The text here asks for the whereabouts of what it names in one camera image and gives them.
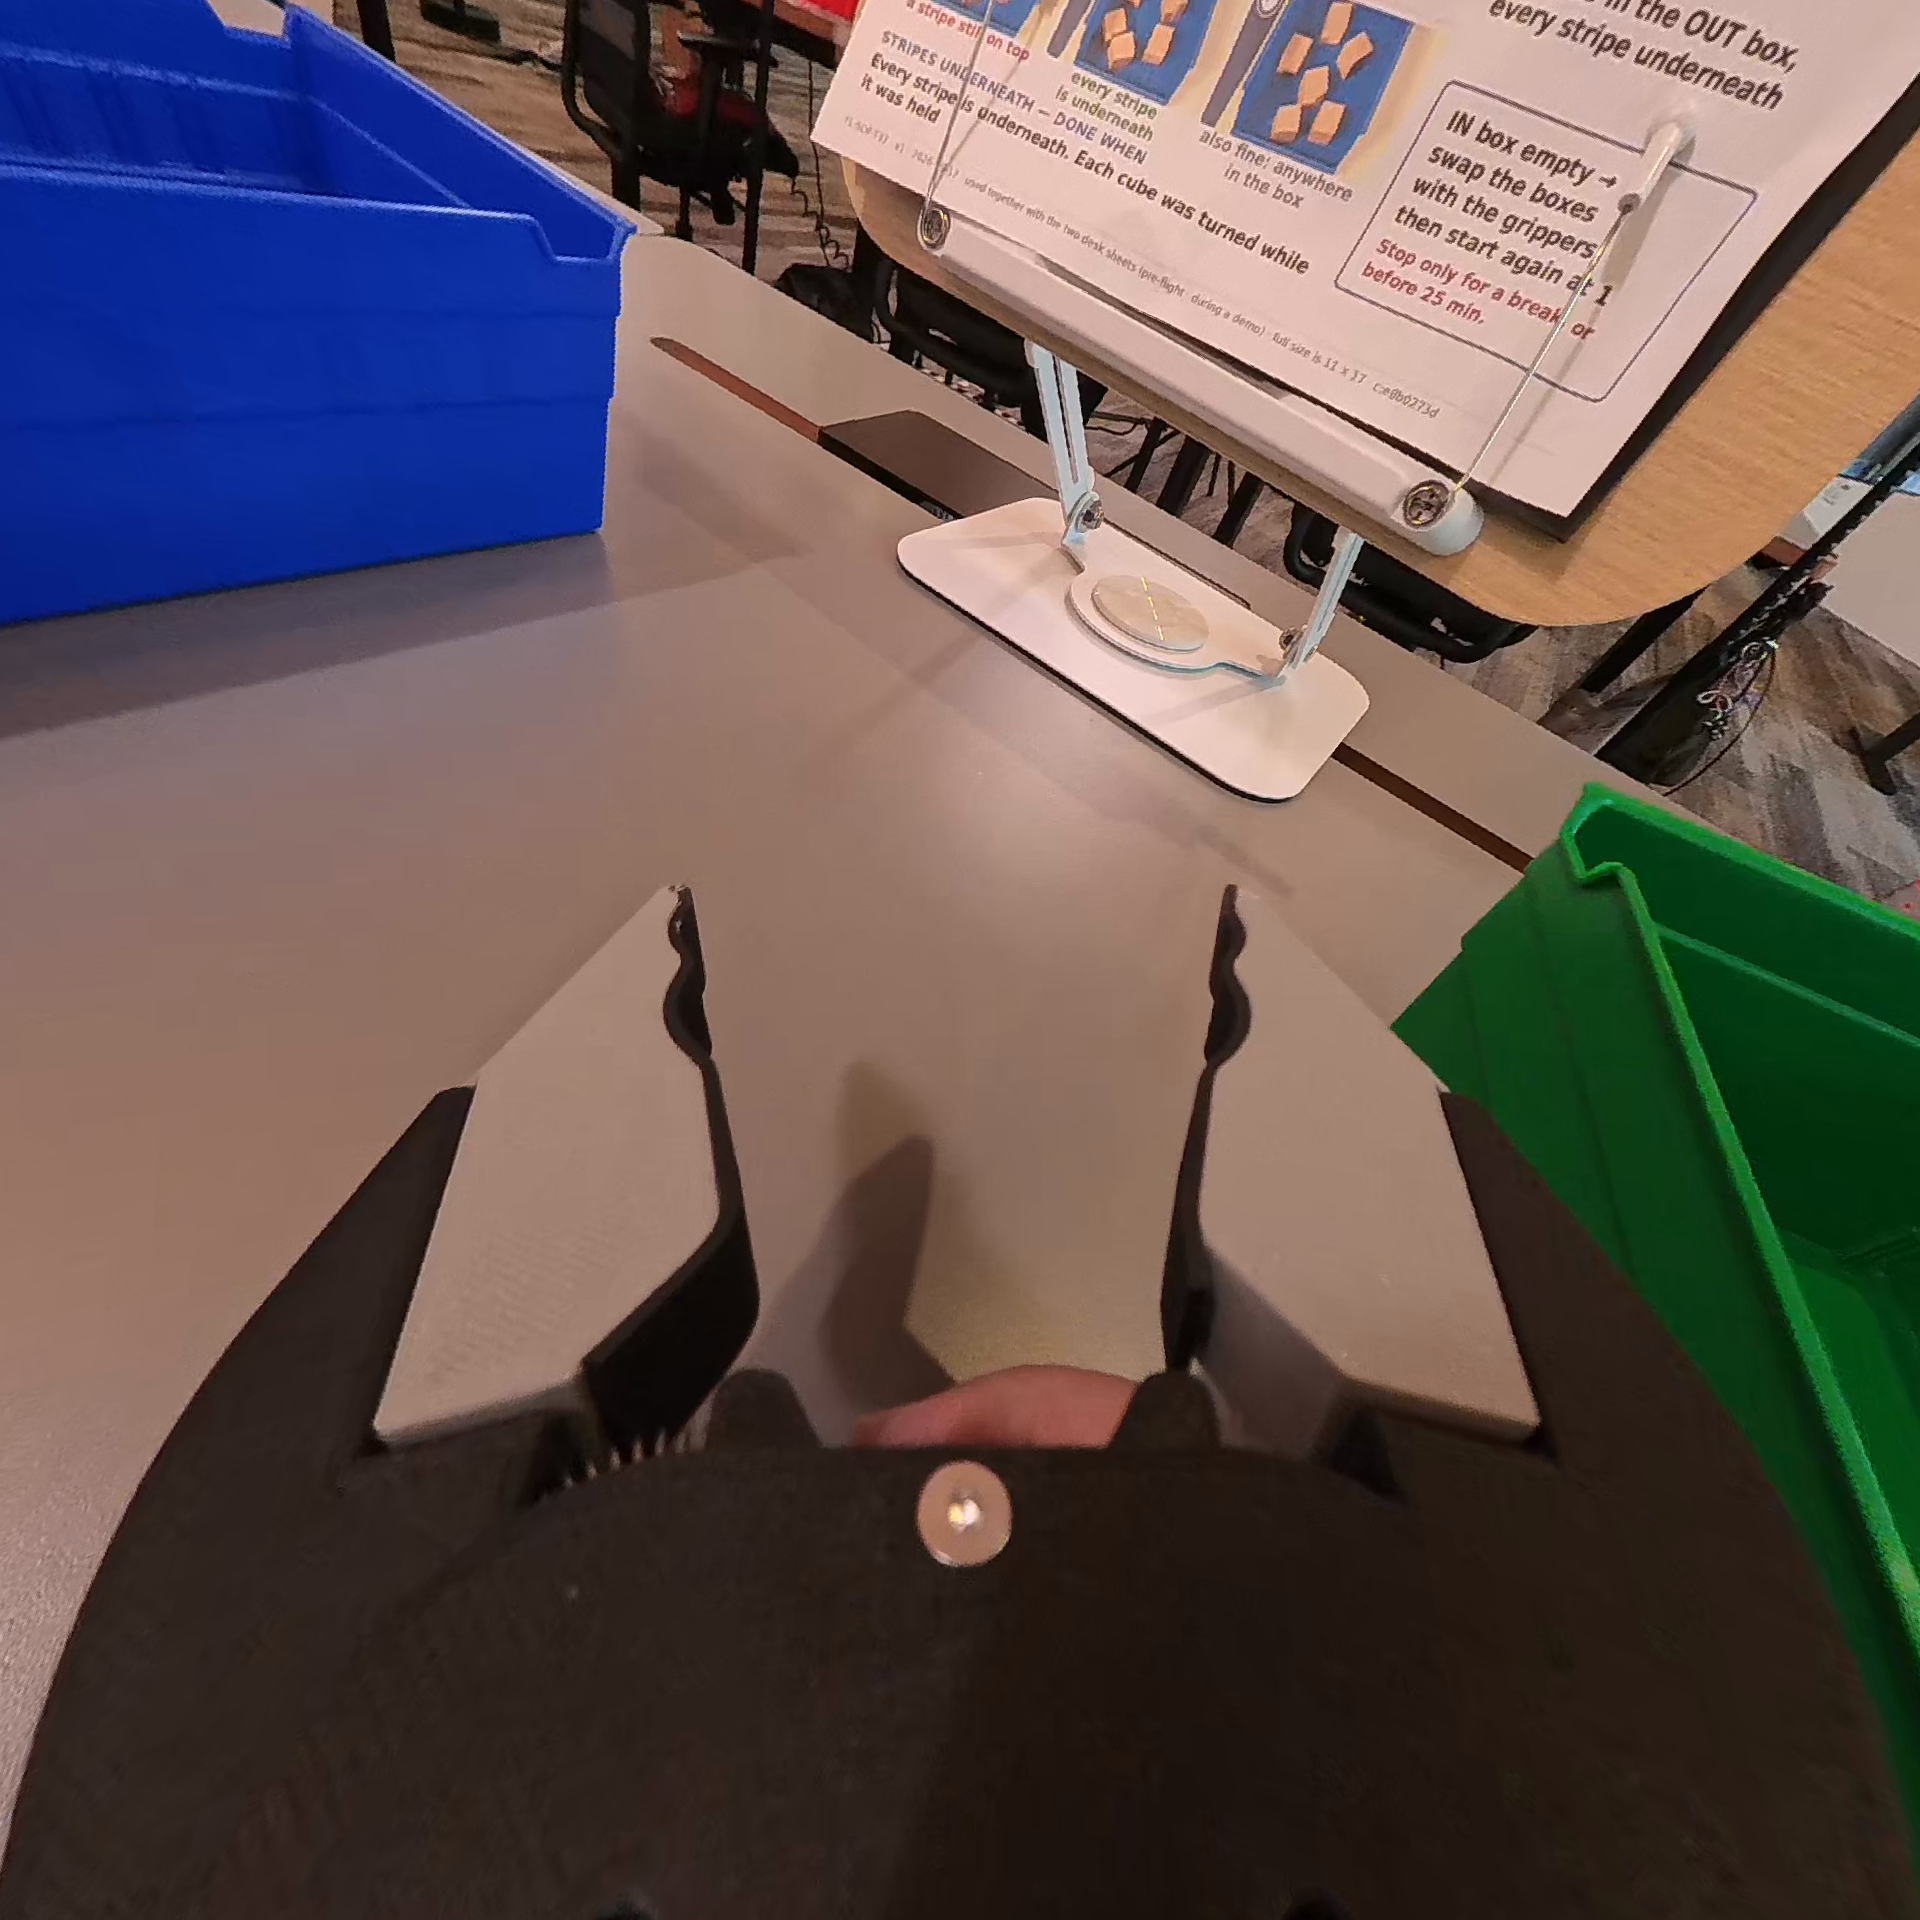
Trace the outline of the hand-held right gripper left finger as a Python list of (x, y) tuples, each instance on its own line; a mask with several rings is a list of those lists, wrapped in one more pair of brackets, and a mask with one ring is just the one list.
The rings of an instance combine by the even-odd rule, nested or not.
[(698, 903), (665, 885), (472, 1083), (375, 1405), (389, 1446), (517, 1416), (659, 1453), (760, 1320)]

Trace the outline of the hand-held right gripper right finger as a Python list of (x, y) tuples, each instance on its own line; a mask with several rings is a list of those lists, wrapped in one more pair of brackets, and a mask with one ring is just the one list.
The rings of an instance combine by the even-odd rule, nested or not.
[(1232, 885), (1161, 1277), (1169, 1369), (1236, 1446), (1323, 1456), (1397, 1413), (1503, 1444), (1539, 1405), (1434, 1071)]

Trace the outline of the green plastic bin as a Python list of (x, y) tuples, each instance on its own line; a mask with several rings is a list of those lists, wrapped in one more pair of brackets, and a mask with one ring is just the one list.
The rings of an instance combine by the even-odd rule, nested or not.
[(1588, 785), (1399, 1036), (1637, 1283), (1916, 1721), (1917, 936)]

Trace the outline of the blue plastic bin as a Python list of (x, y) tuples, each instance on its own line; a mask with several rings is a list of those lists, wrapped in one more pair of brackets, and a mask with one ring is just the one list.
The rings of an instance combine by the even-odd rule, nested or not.
[(594, 532), (633, 224), (292, 7), (3, 7), (3, 616)]

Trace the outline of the instruction sheet on stand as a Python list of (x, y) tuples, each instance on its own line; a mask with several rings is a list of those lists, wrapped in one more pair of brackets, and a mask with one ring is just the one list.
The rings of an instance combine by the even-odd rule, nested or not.
[[(1037, 276), (1048, 299), (1029, 312), (960, 253), (941, 253), (937, 207), (849, 166), (888, 256), (1023, 333), (1057, 471), (1057, 499), (911, 534), (898, 559), (1199, 773), (1249, 799), (1292, 799), (1369, 705), (1355, 675), (1323, 653), (1365, 549), (1522, 627), (1637, 616), (1772, 539), (1903, 406), (1916, 379), (1916, 123), (1904, 143), (1875, 134), (1868, 159), (1842, 174), (1861, 192), (1831, 228), (1793, 231), (1768, 253), (1587, 509), (1549, 518), (969, 231), (988, 262)], [(1097, 499), (1079, 372), (1330, 518), (1333, 558), (1312, 601), (1256, 613), (1124, 534)]]

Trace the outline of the black tripod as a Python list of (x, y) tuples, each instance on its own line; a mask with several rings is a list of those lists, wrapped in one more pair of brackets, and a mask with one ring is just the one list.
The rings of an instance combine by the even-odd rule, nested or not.
[(1719, 742), (1765, 696), (1763, 681), (1781, 641), (1826, 591), (1826, 572), (1842, 544), (1868, 526), (1917, 471), (1917, 400), (1856, 456), (1864, 491), (1787, 563), (1748, 608), (1683, 663), (1599, 749), (1600, 764), (1642, 783), (1676, 789), (1693, 779)]

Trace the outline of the printed instruction sheet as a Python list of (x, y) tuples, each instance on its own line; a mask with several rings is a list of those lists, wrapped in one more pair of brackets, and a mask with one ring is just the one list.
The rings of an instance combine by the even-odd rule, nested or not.
[(863, 5), (819, 141), (1034, 272), (1553, 521), (1844, 166), (1917, 7)]

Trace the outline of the black office chair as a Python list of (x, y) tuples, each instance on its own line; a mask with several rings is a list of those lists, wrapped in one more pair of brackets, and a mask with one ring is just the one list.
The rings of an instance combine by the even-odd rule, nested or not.
[(699, 5), (684, 46), (692, 65), (665, 76), (648, 3), (564, 3), (560, 91), (567, 119), (609, 157), (618, 201), (641, 204), (653, 181), (679, 199), (674, 236), (692, 239), (691, 212), (721, 225), (757, 212), (765, 176), (800, 179), (800, 157), (772, 123), (765, 79), (772, 25), (761, 5)]

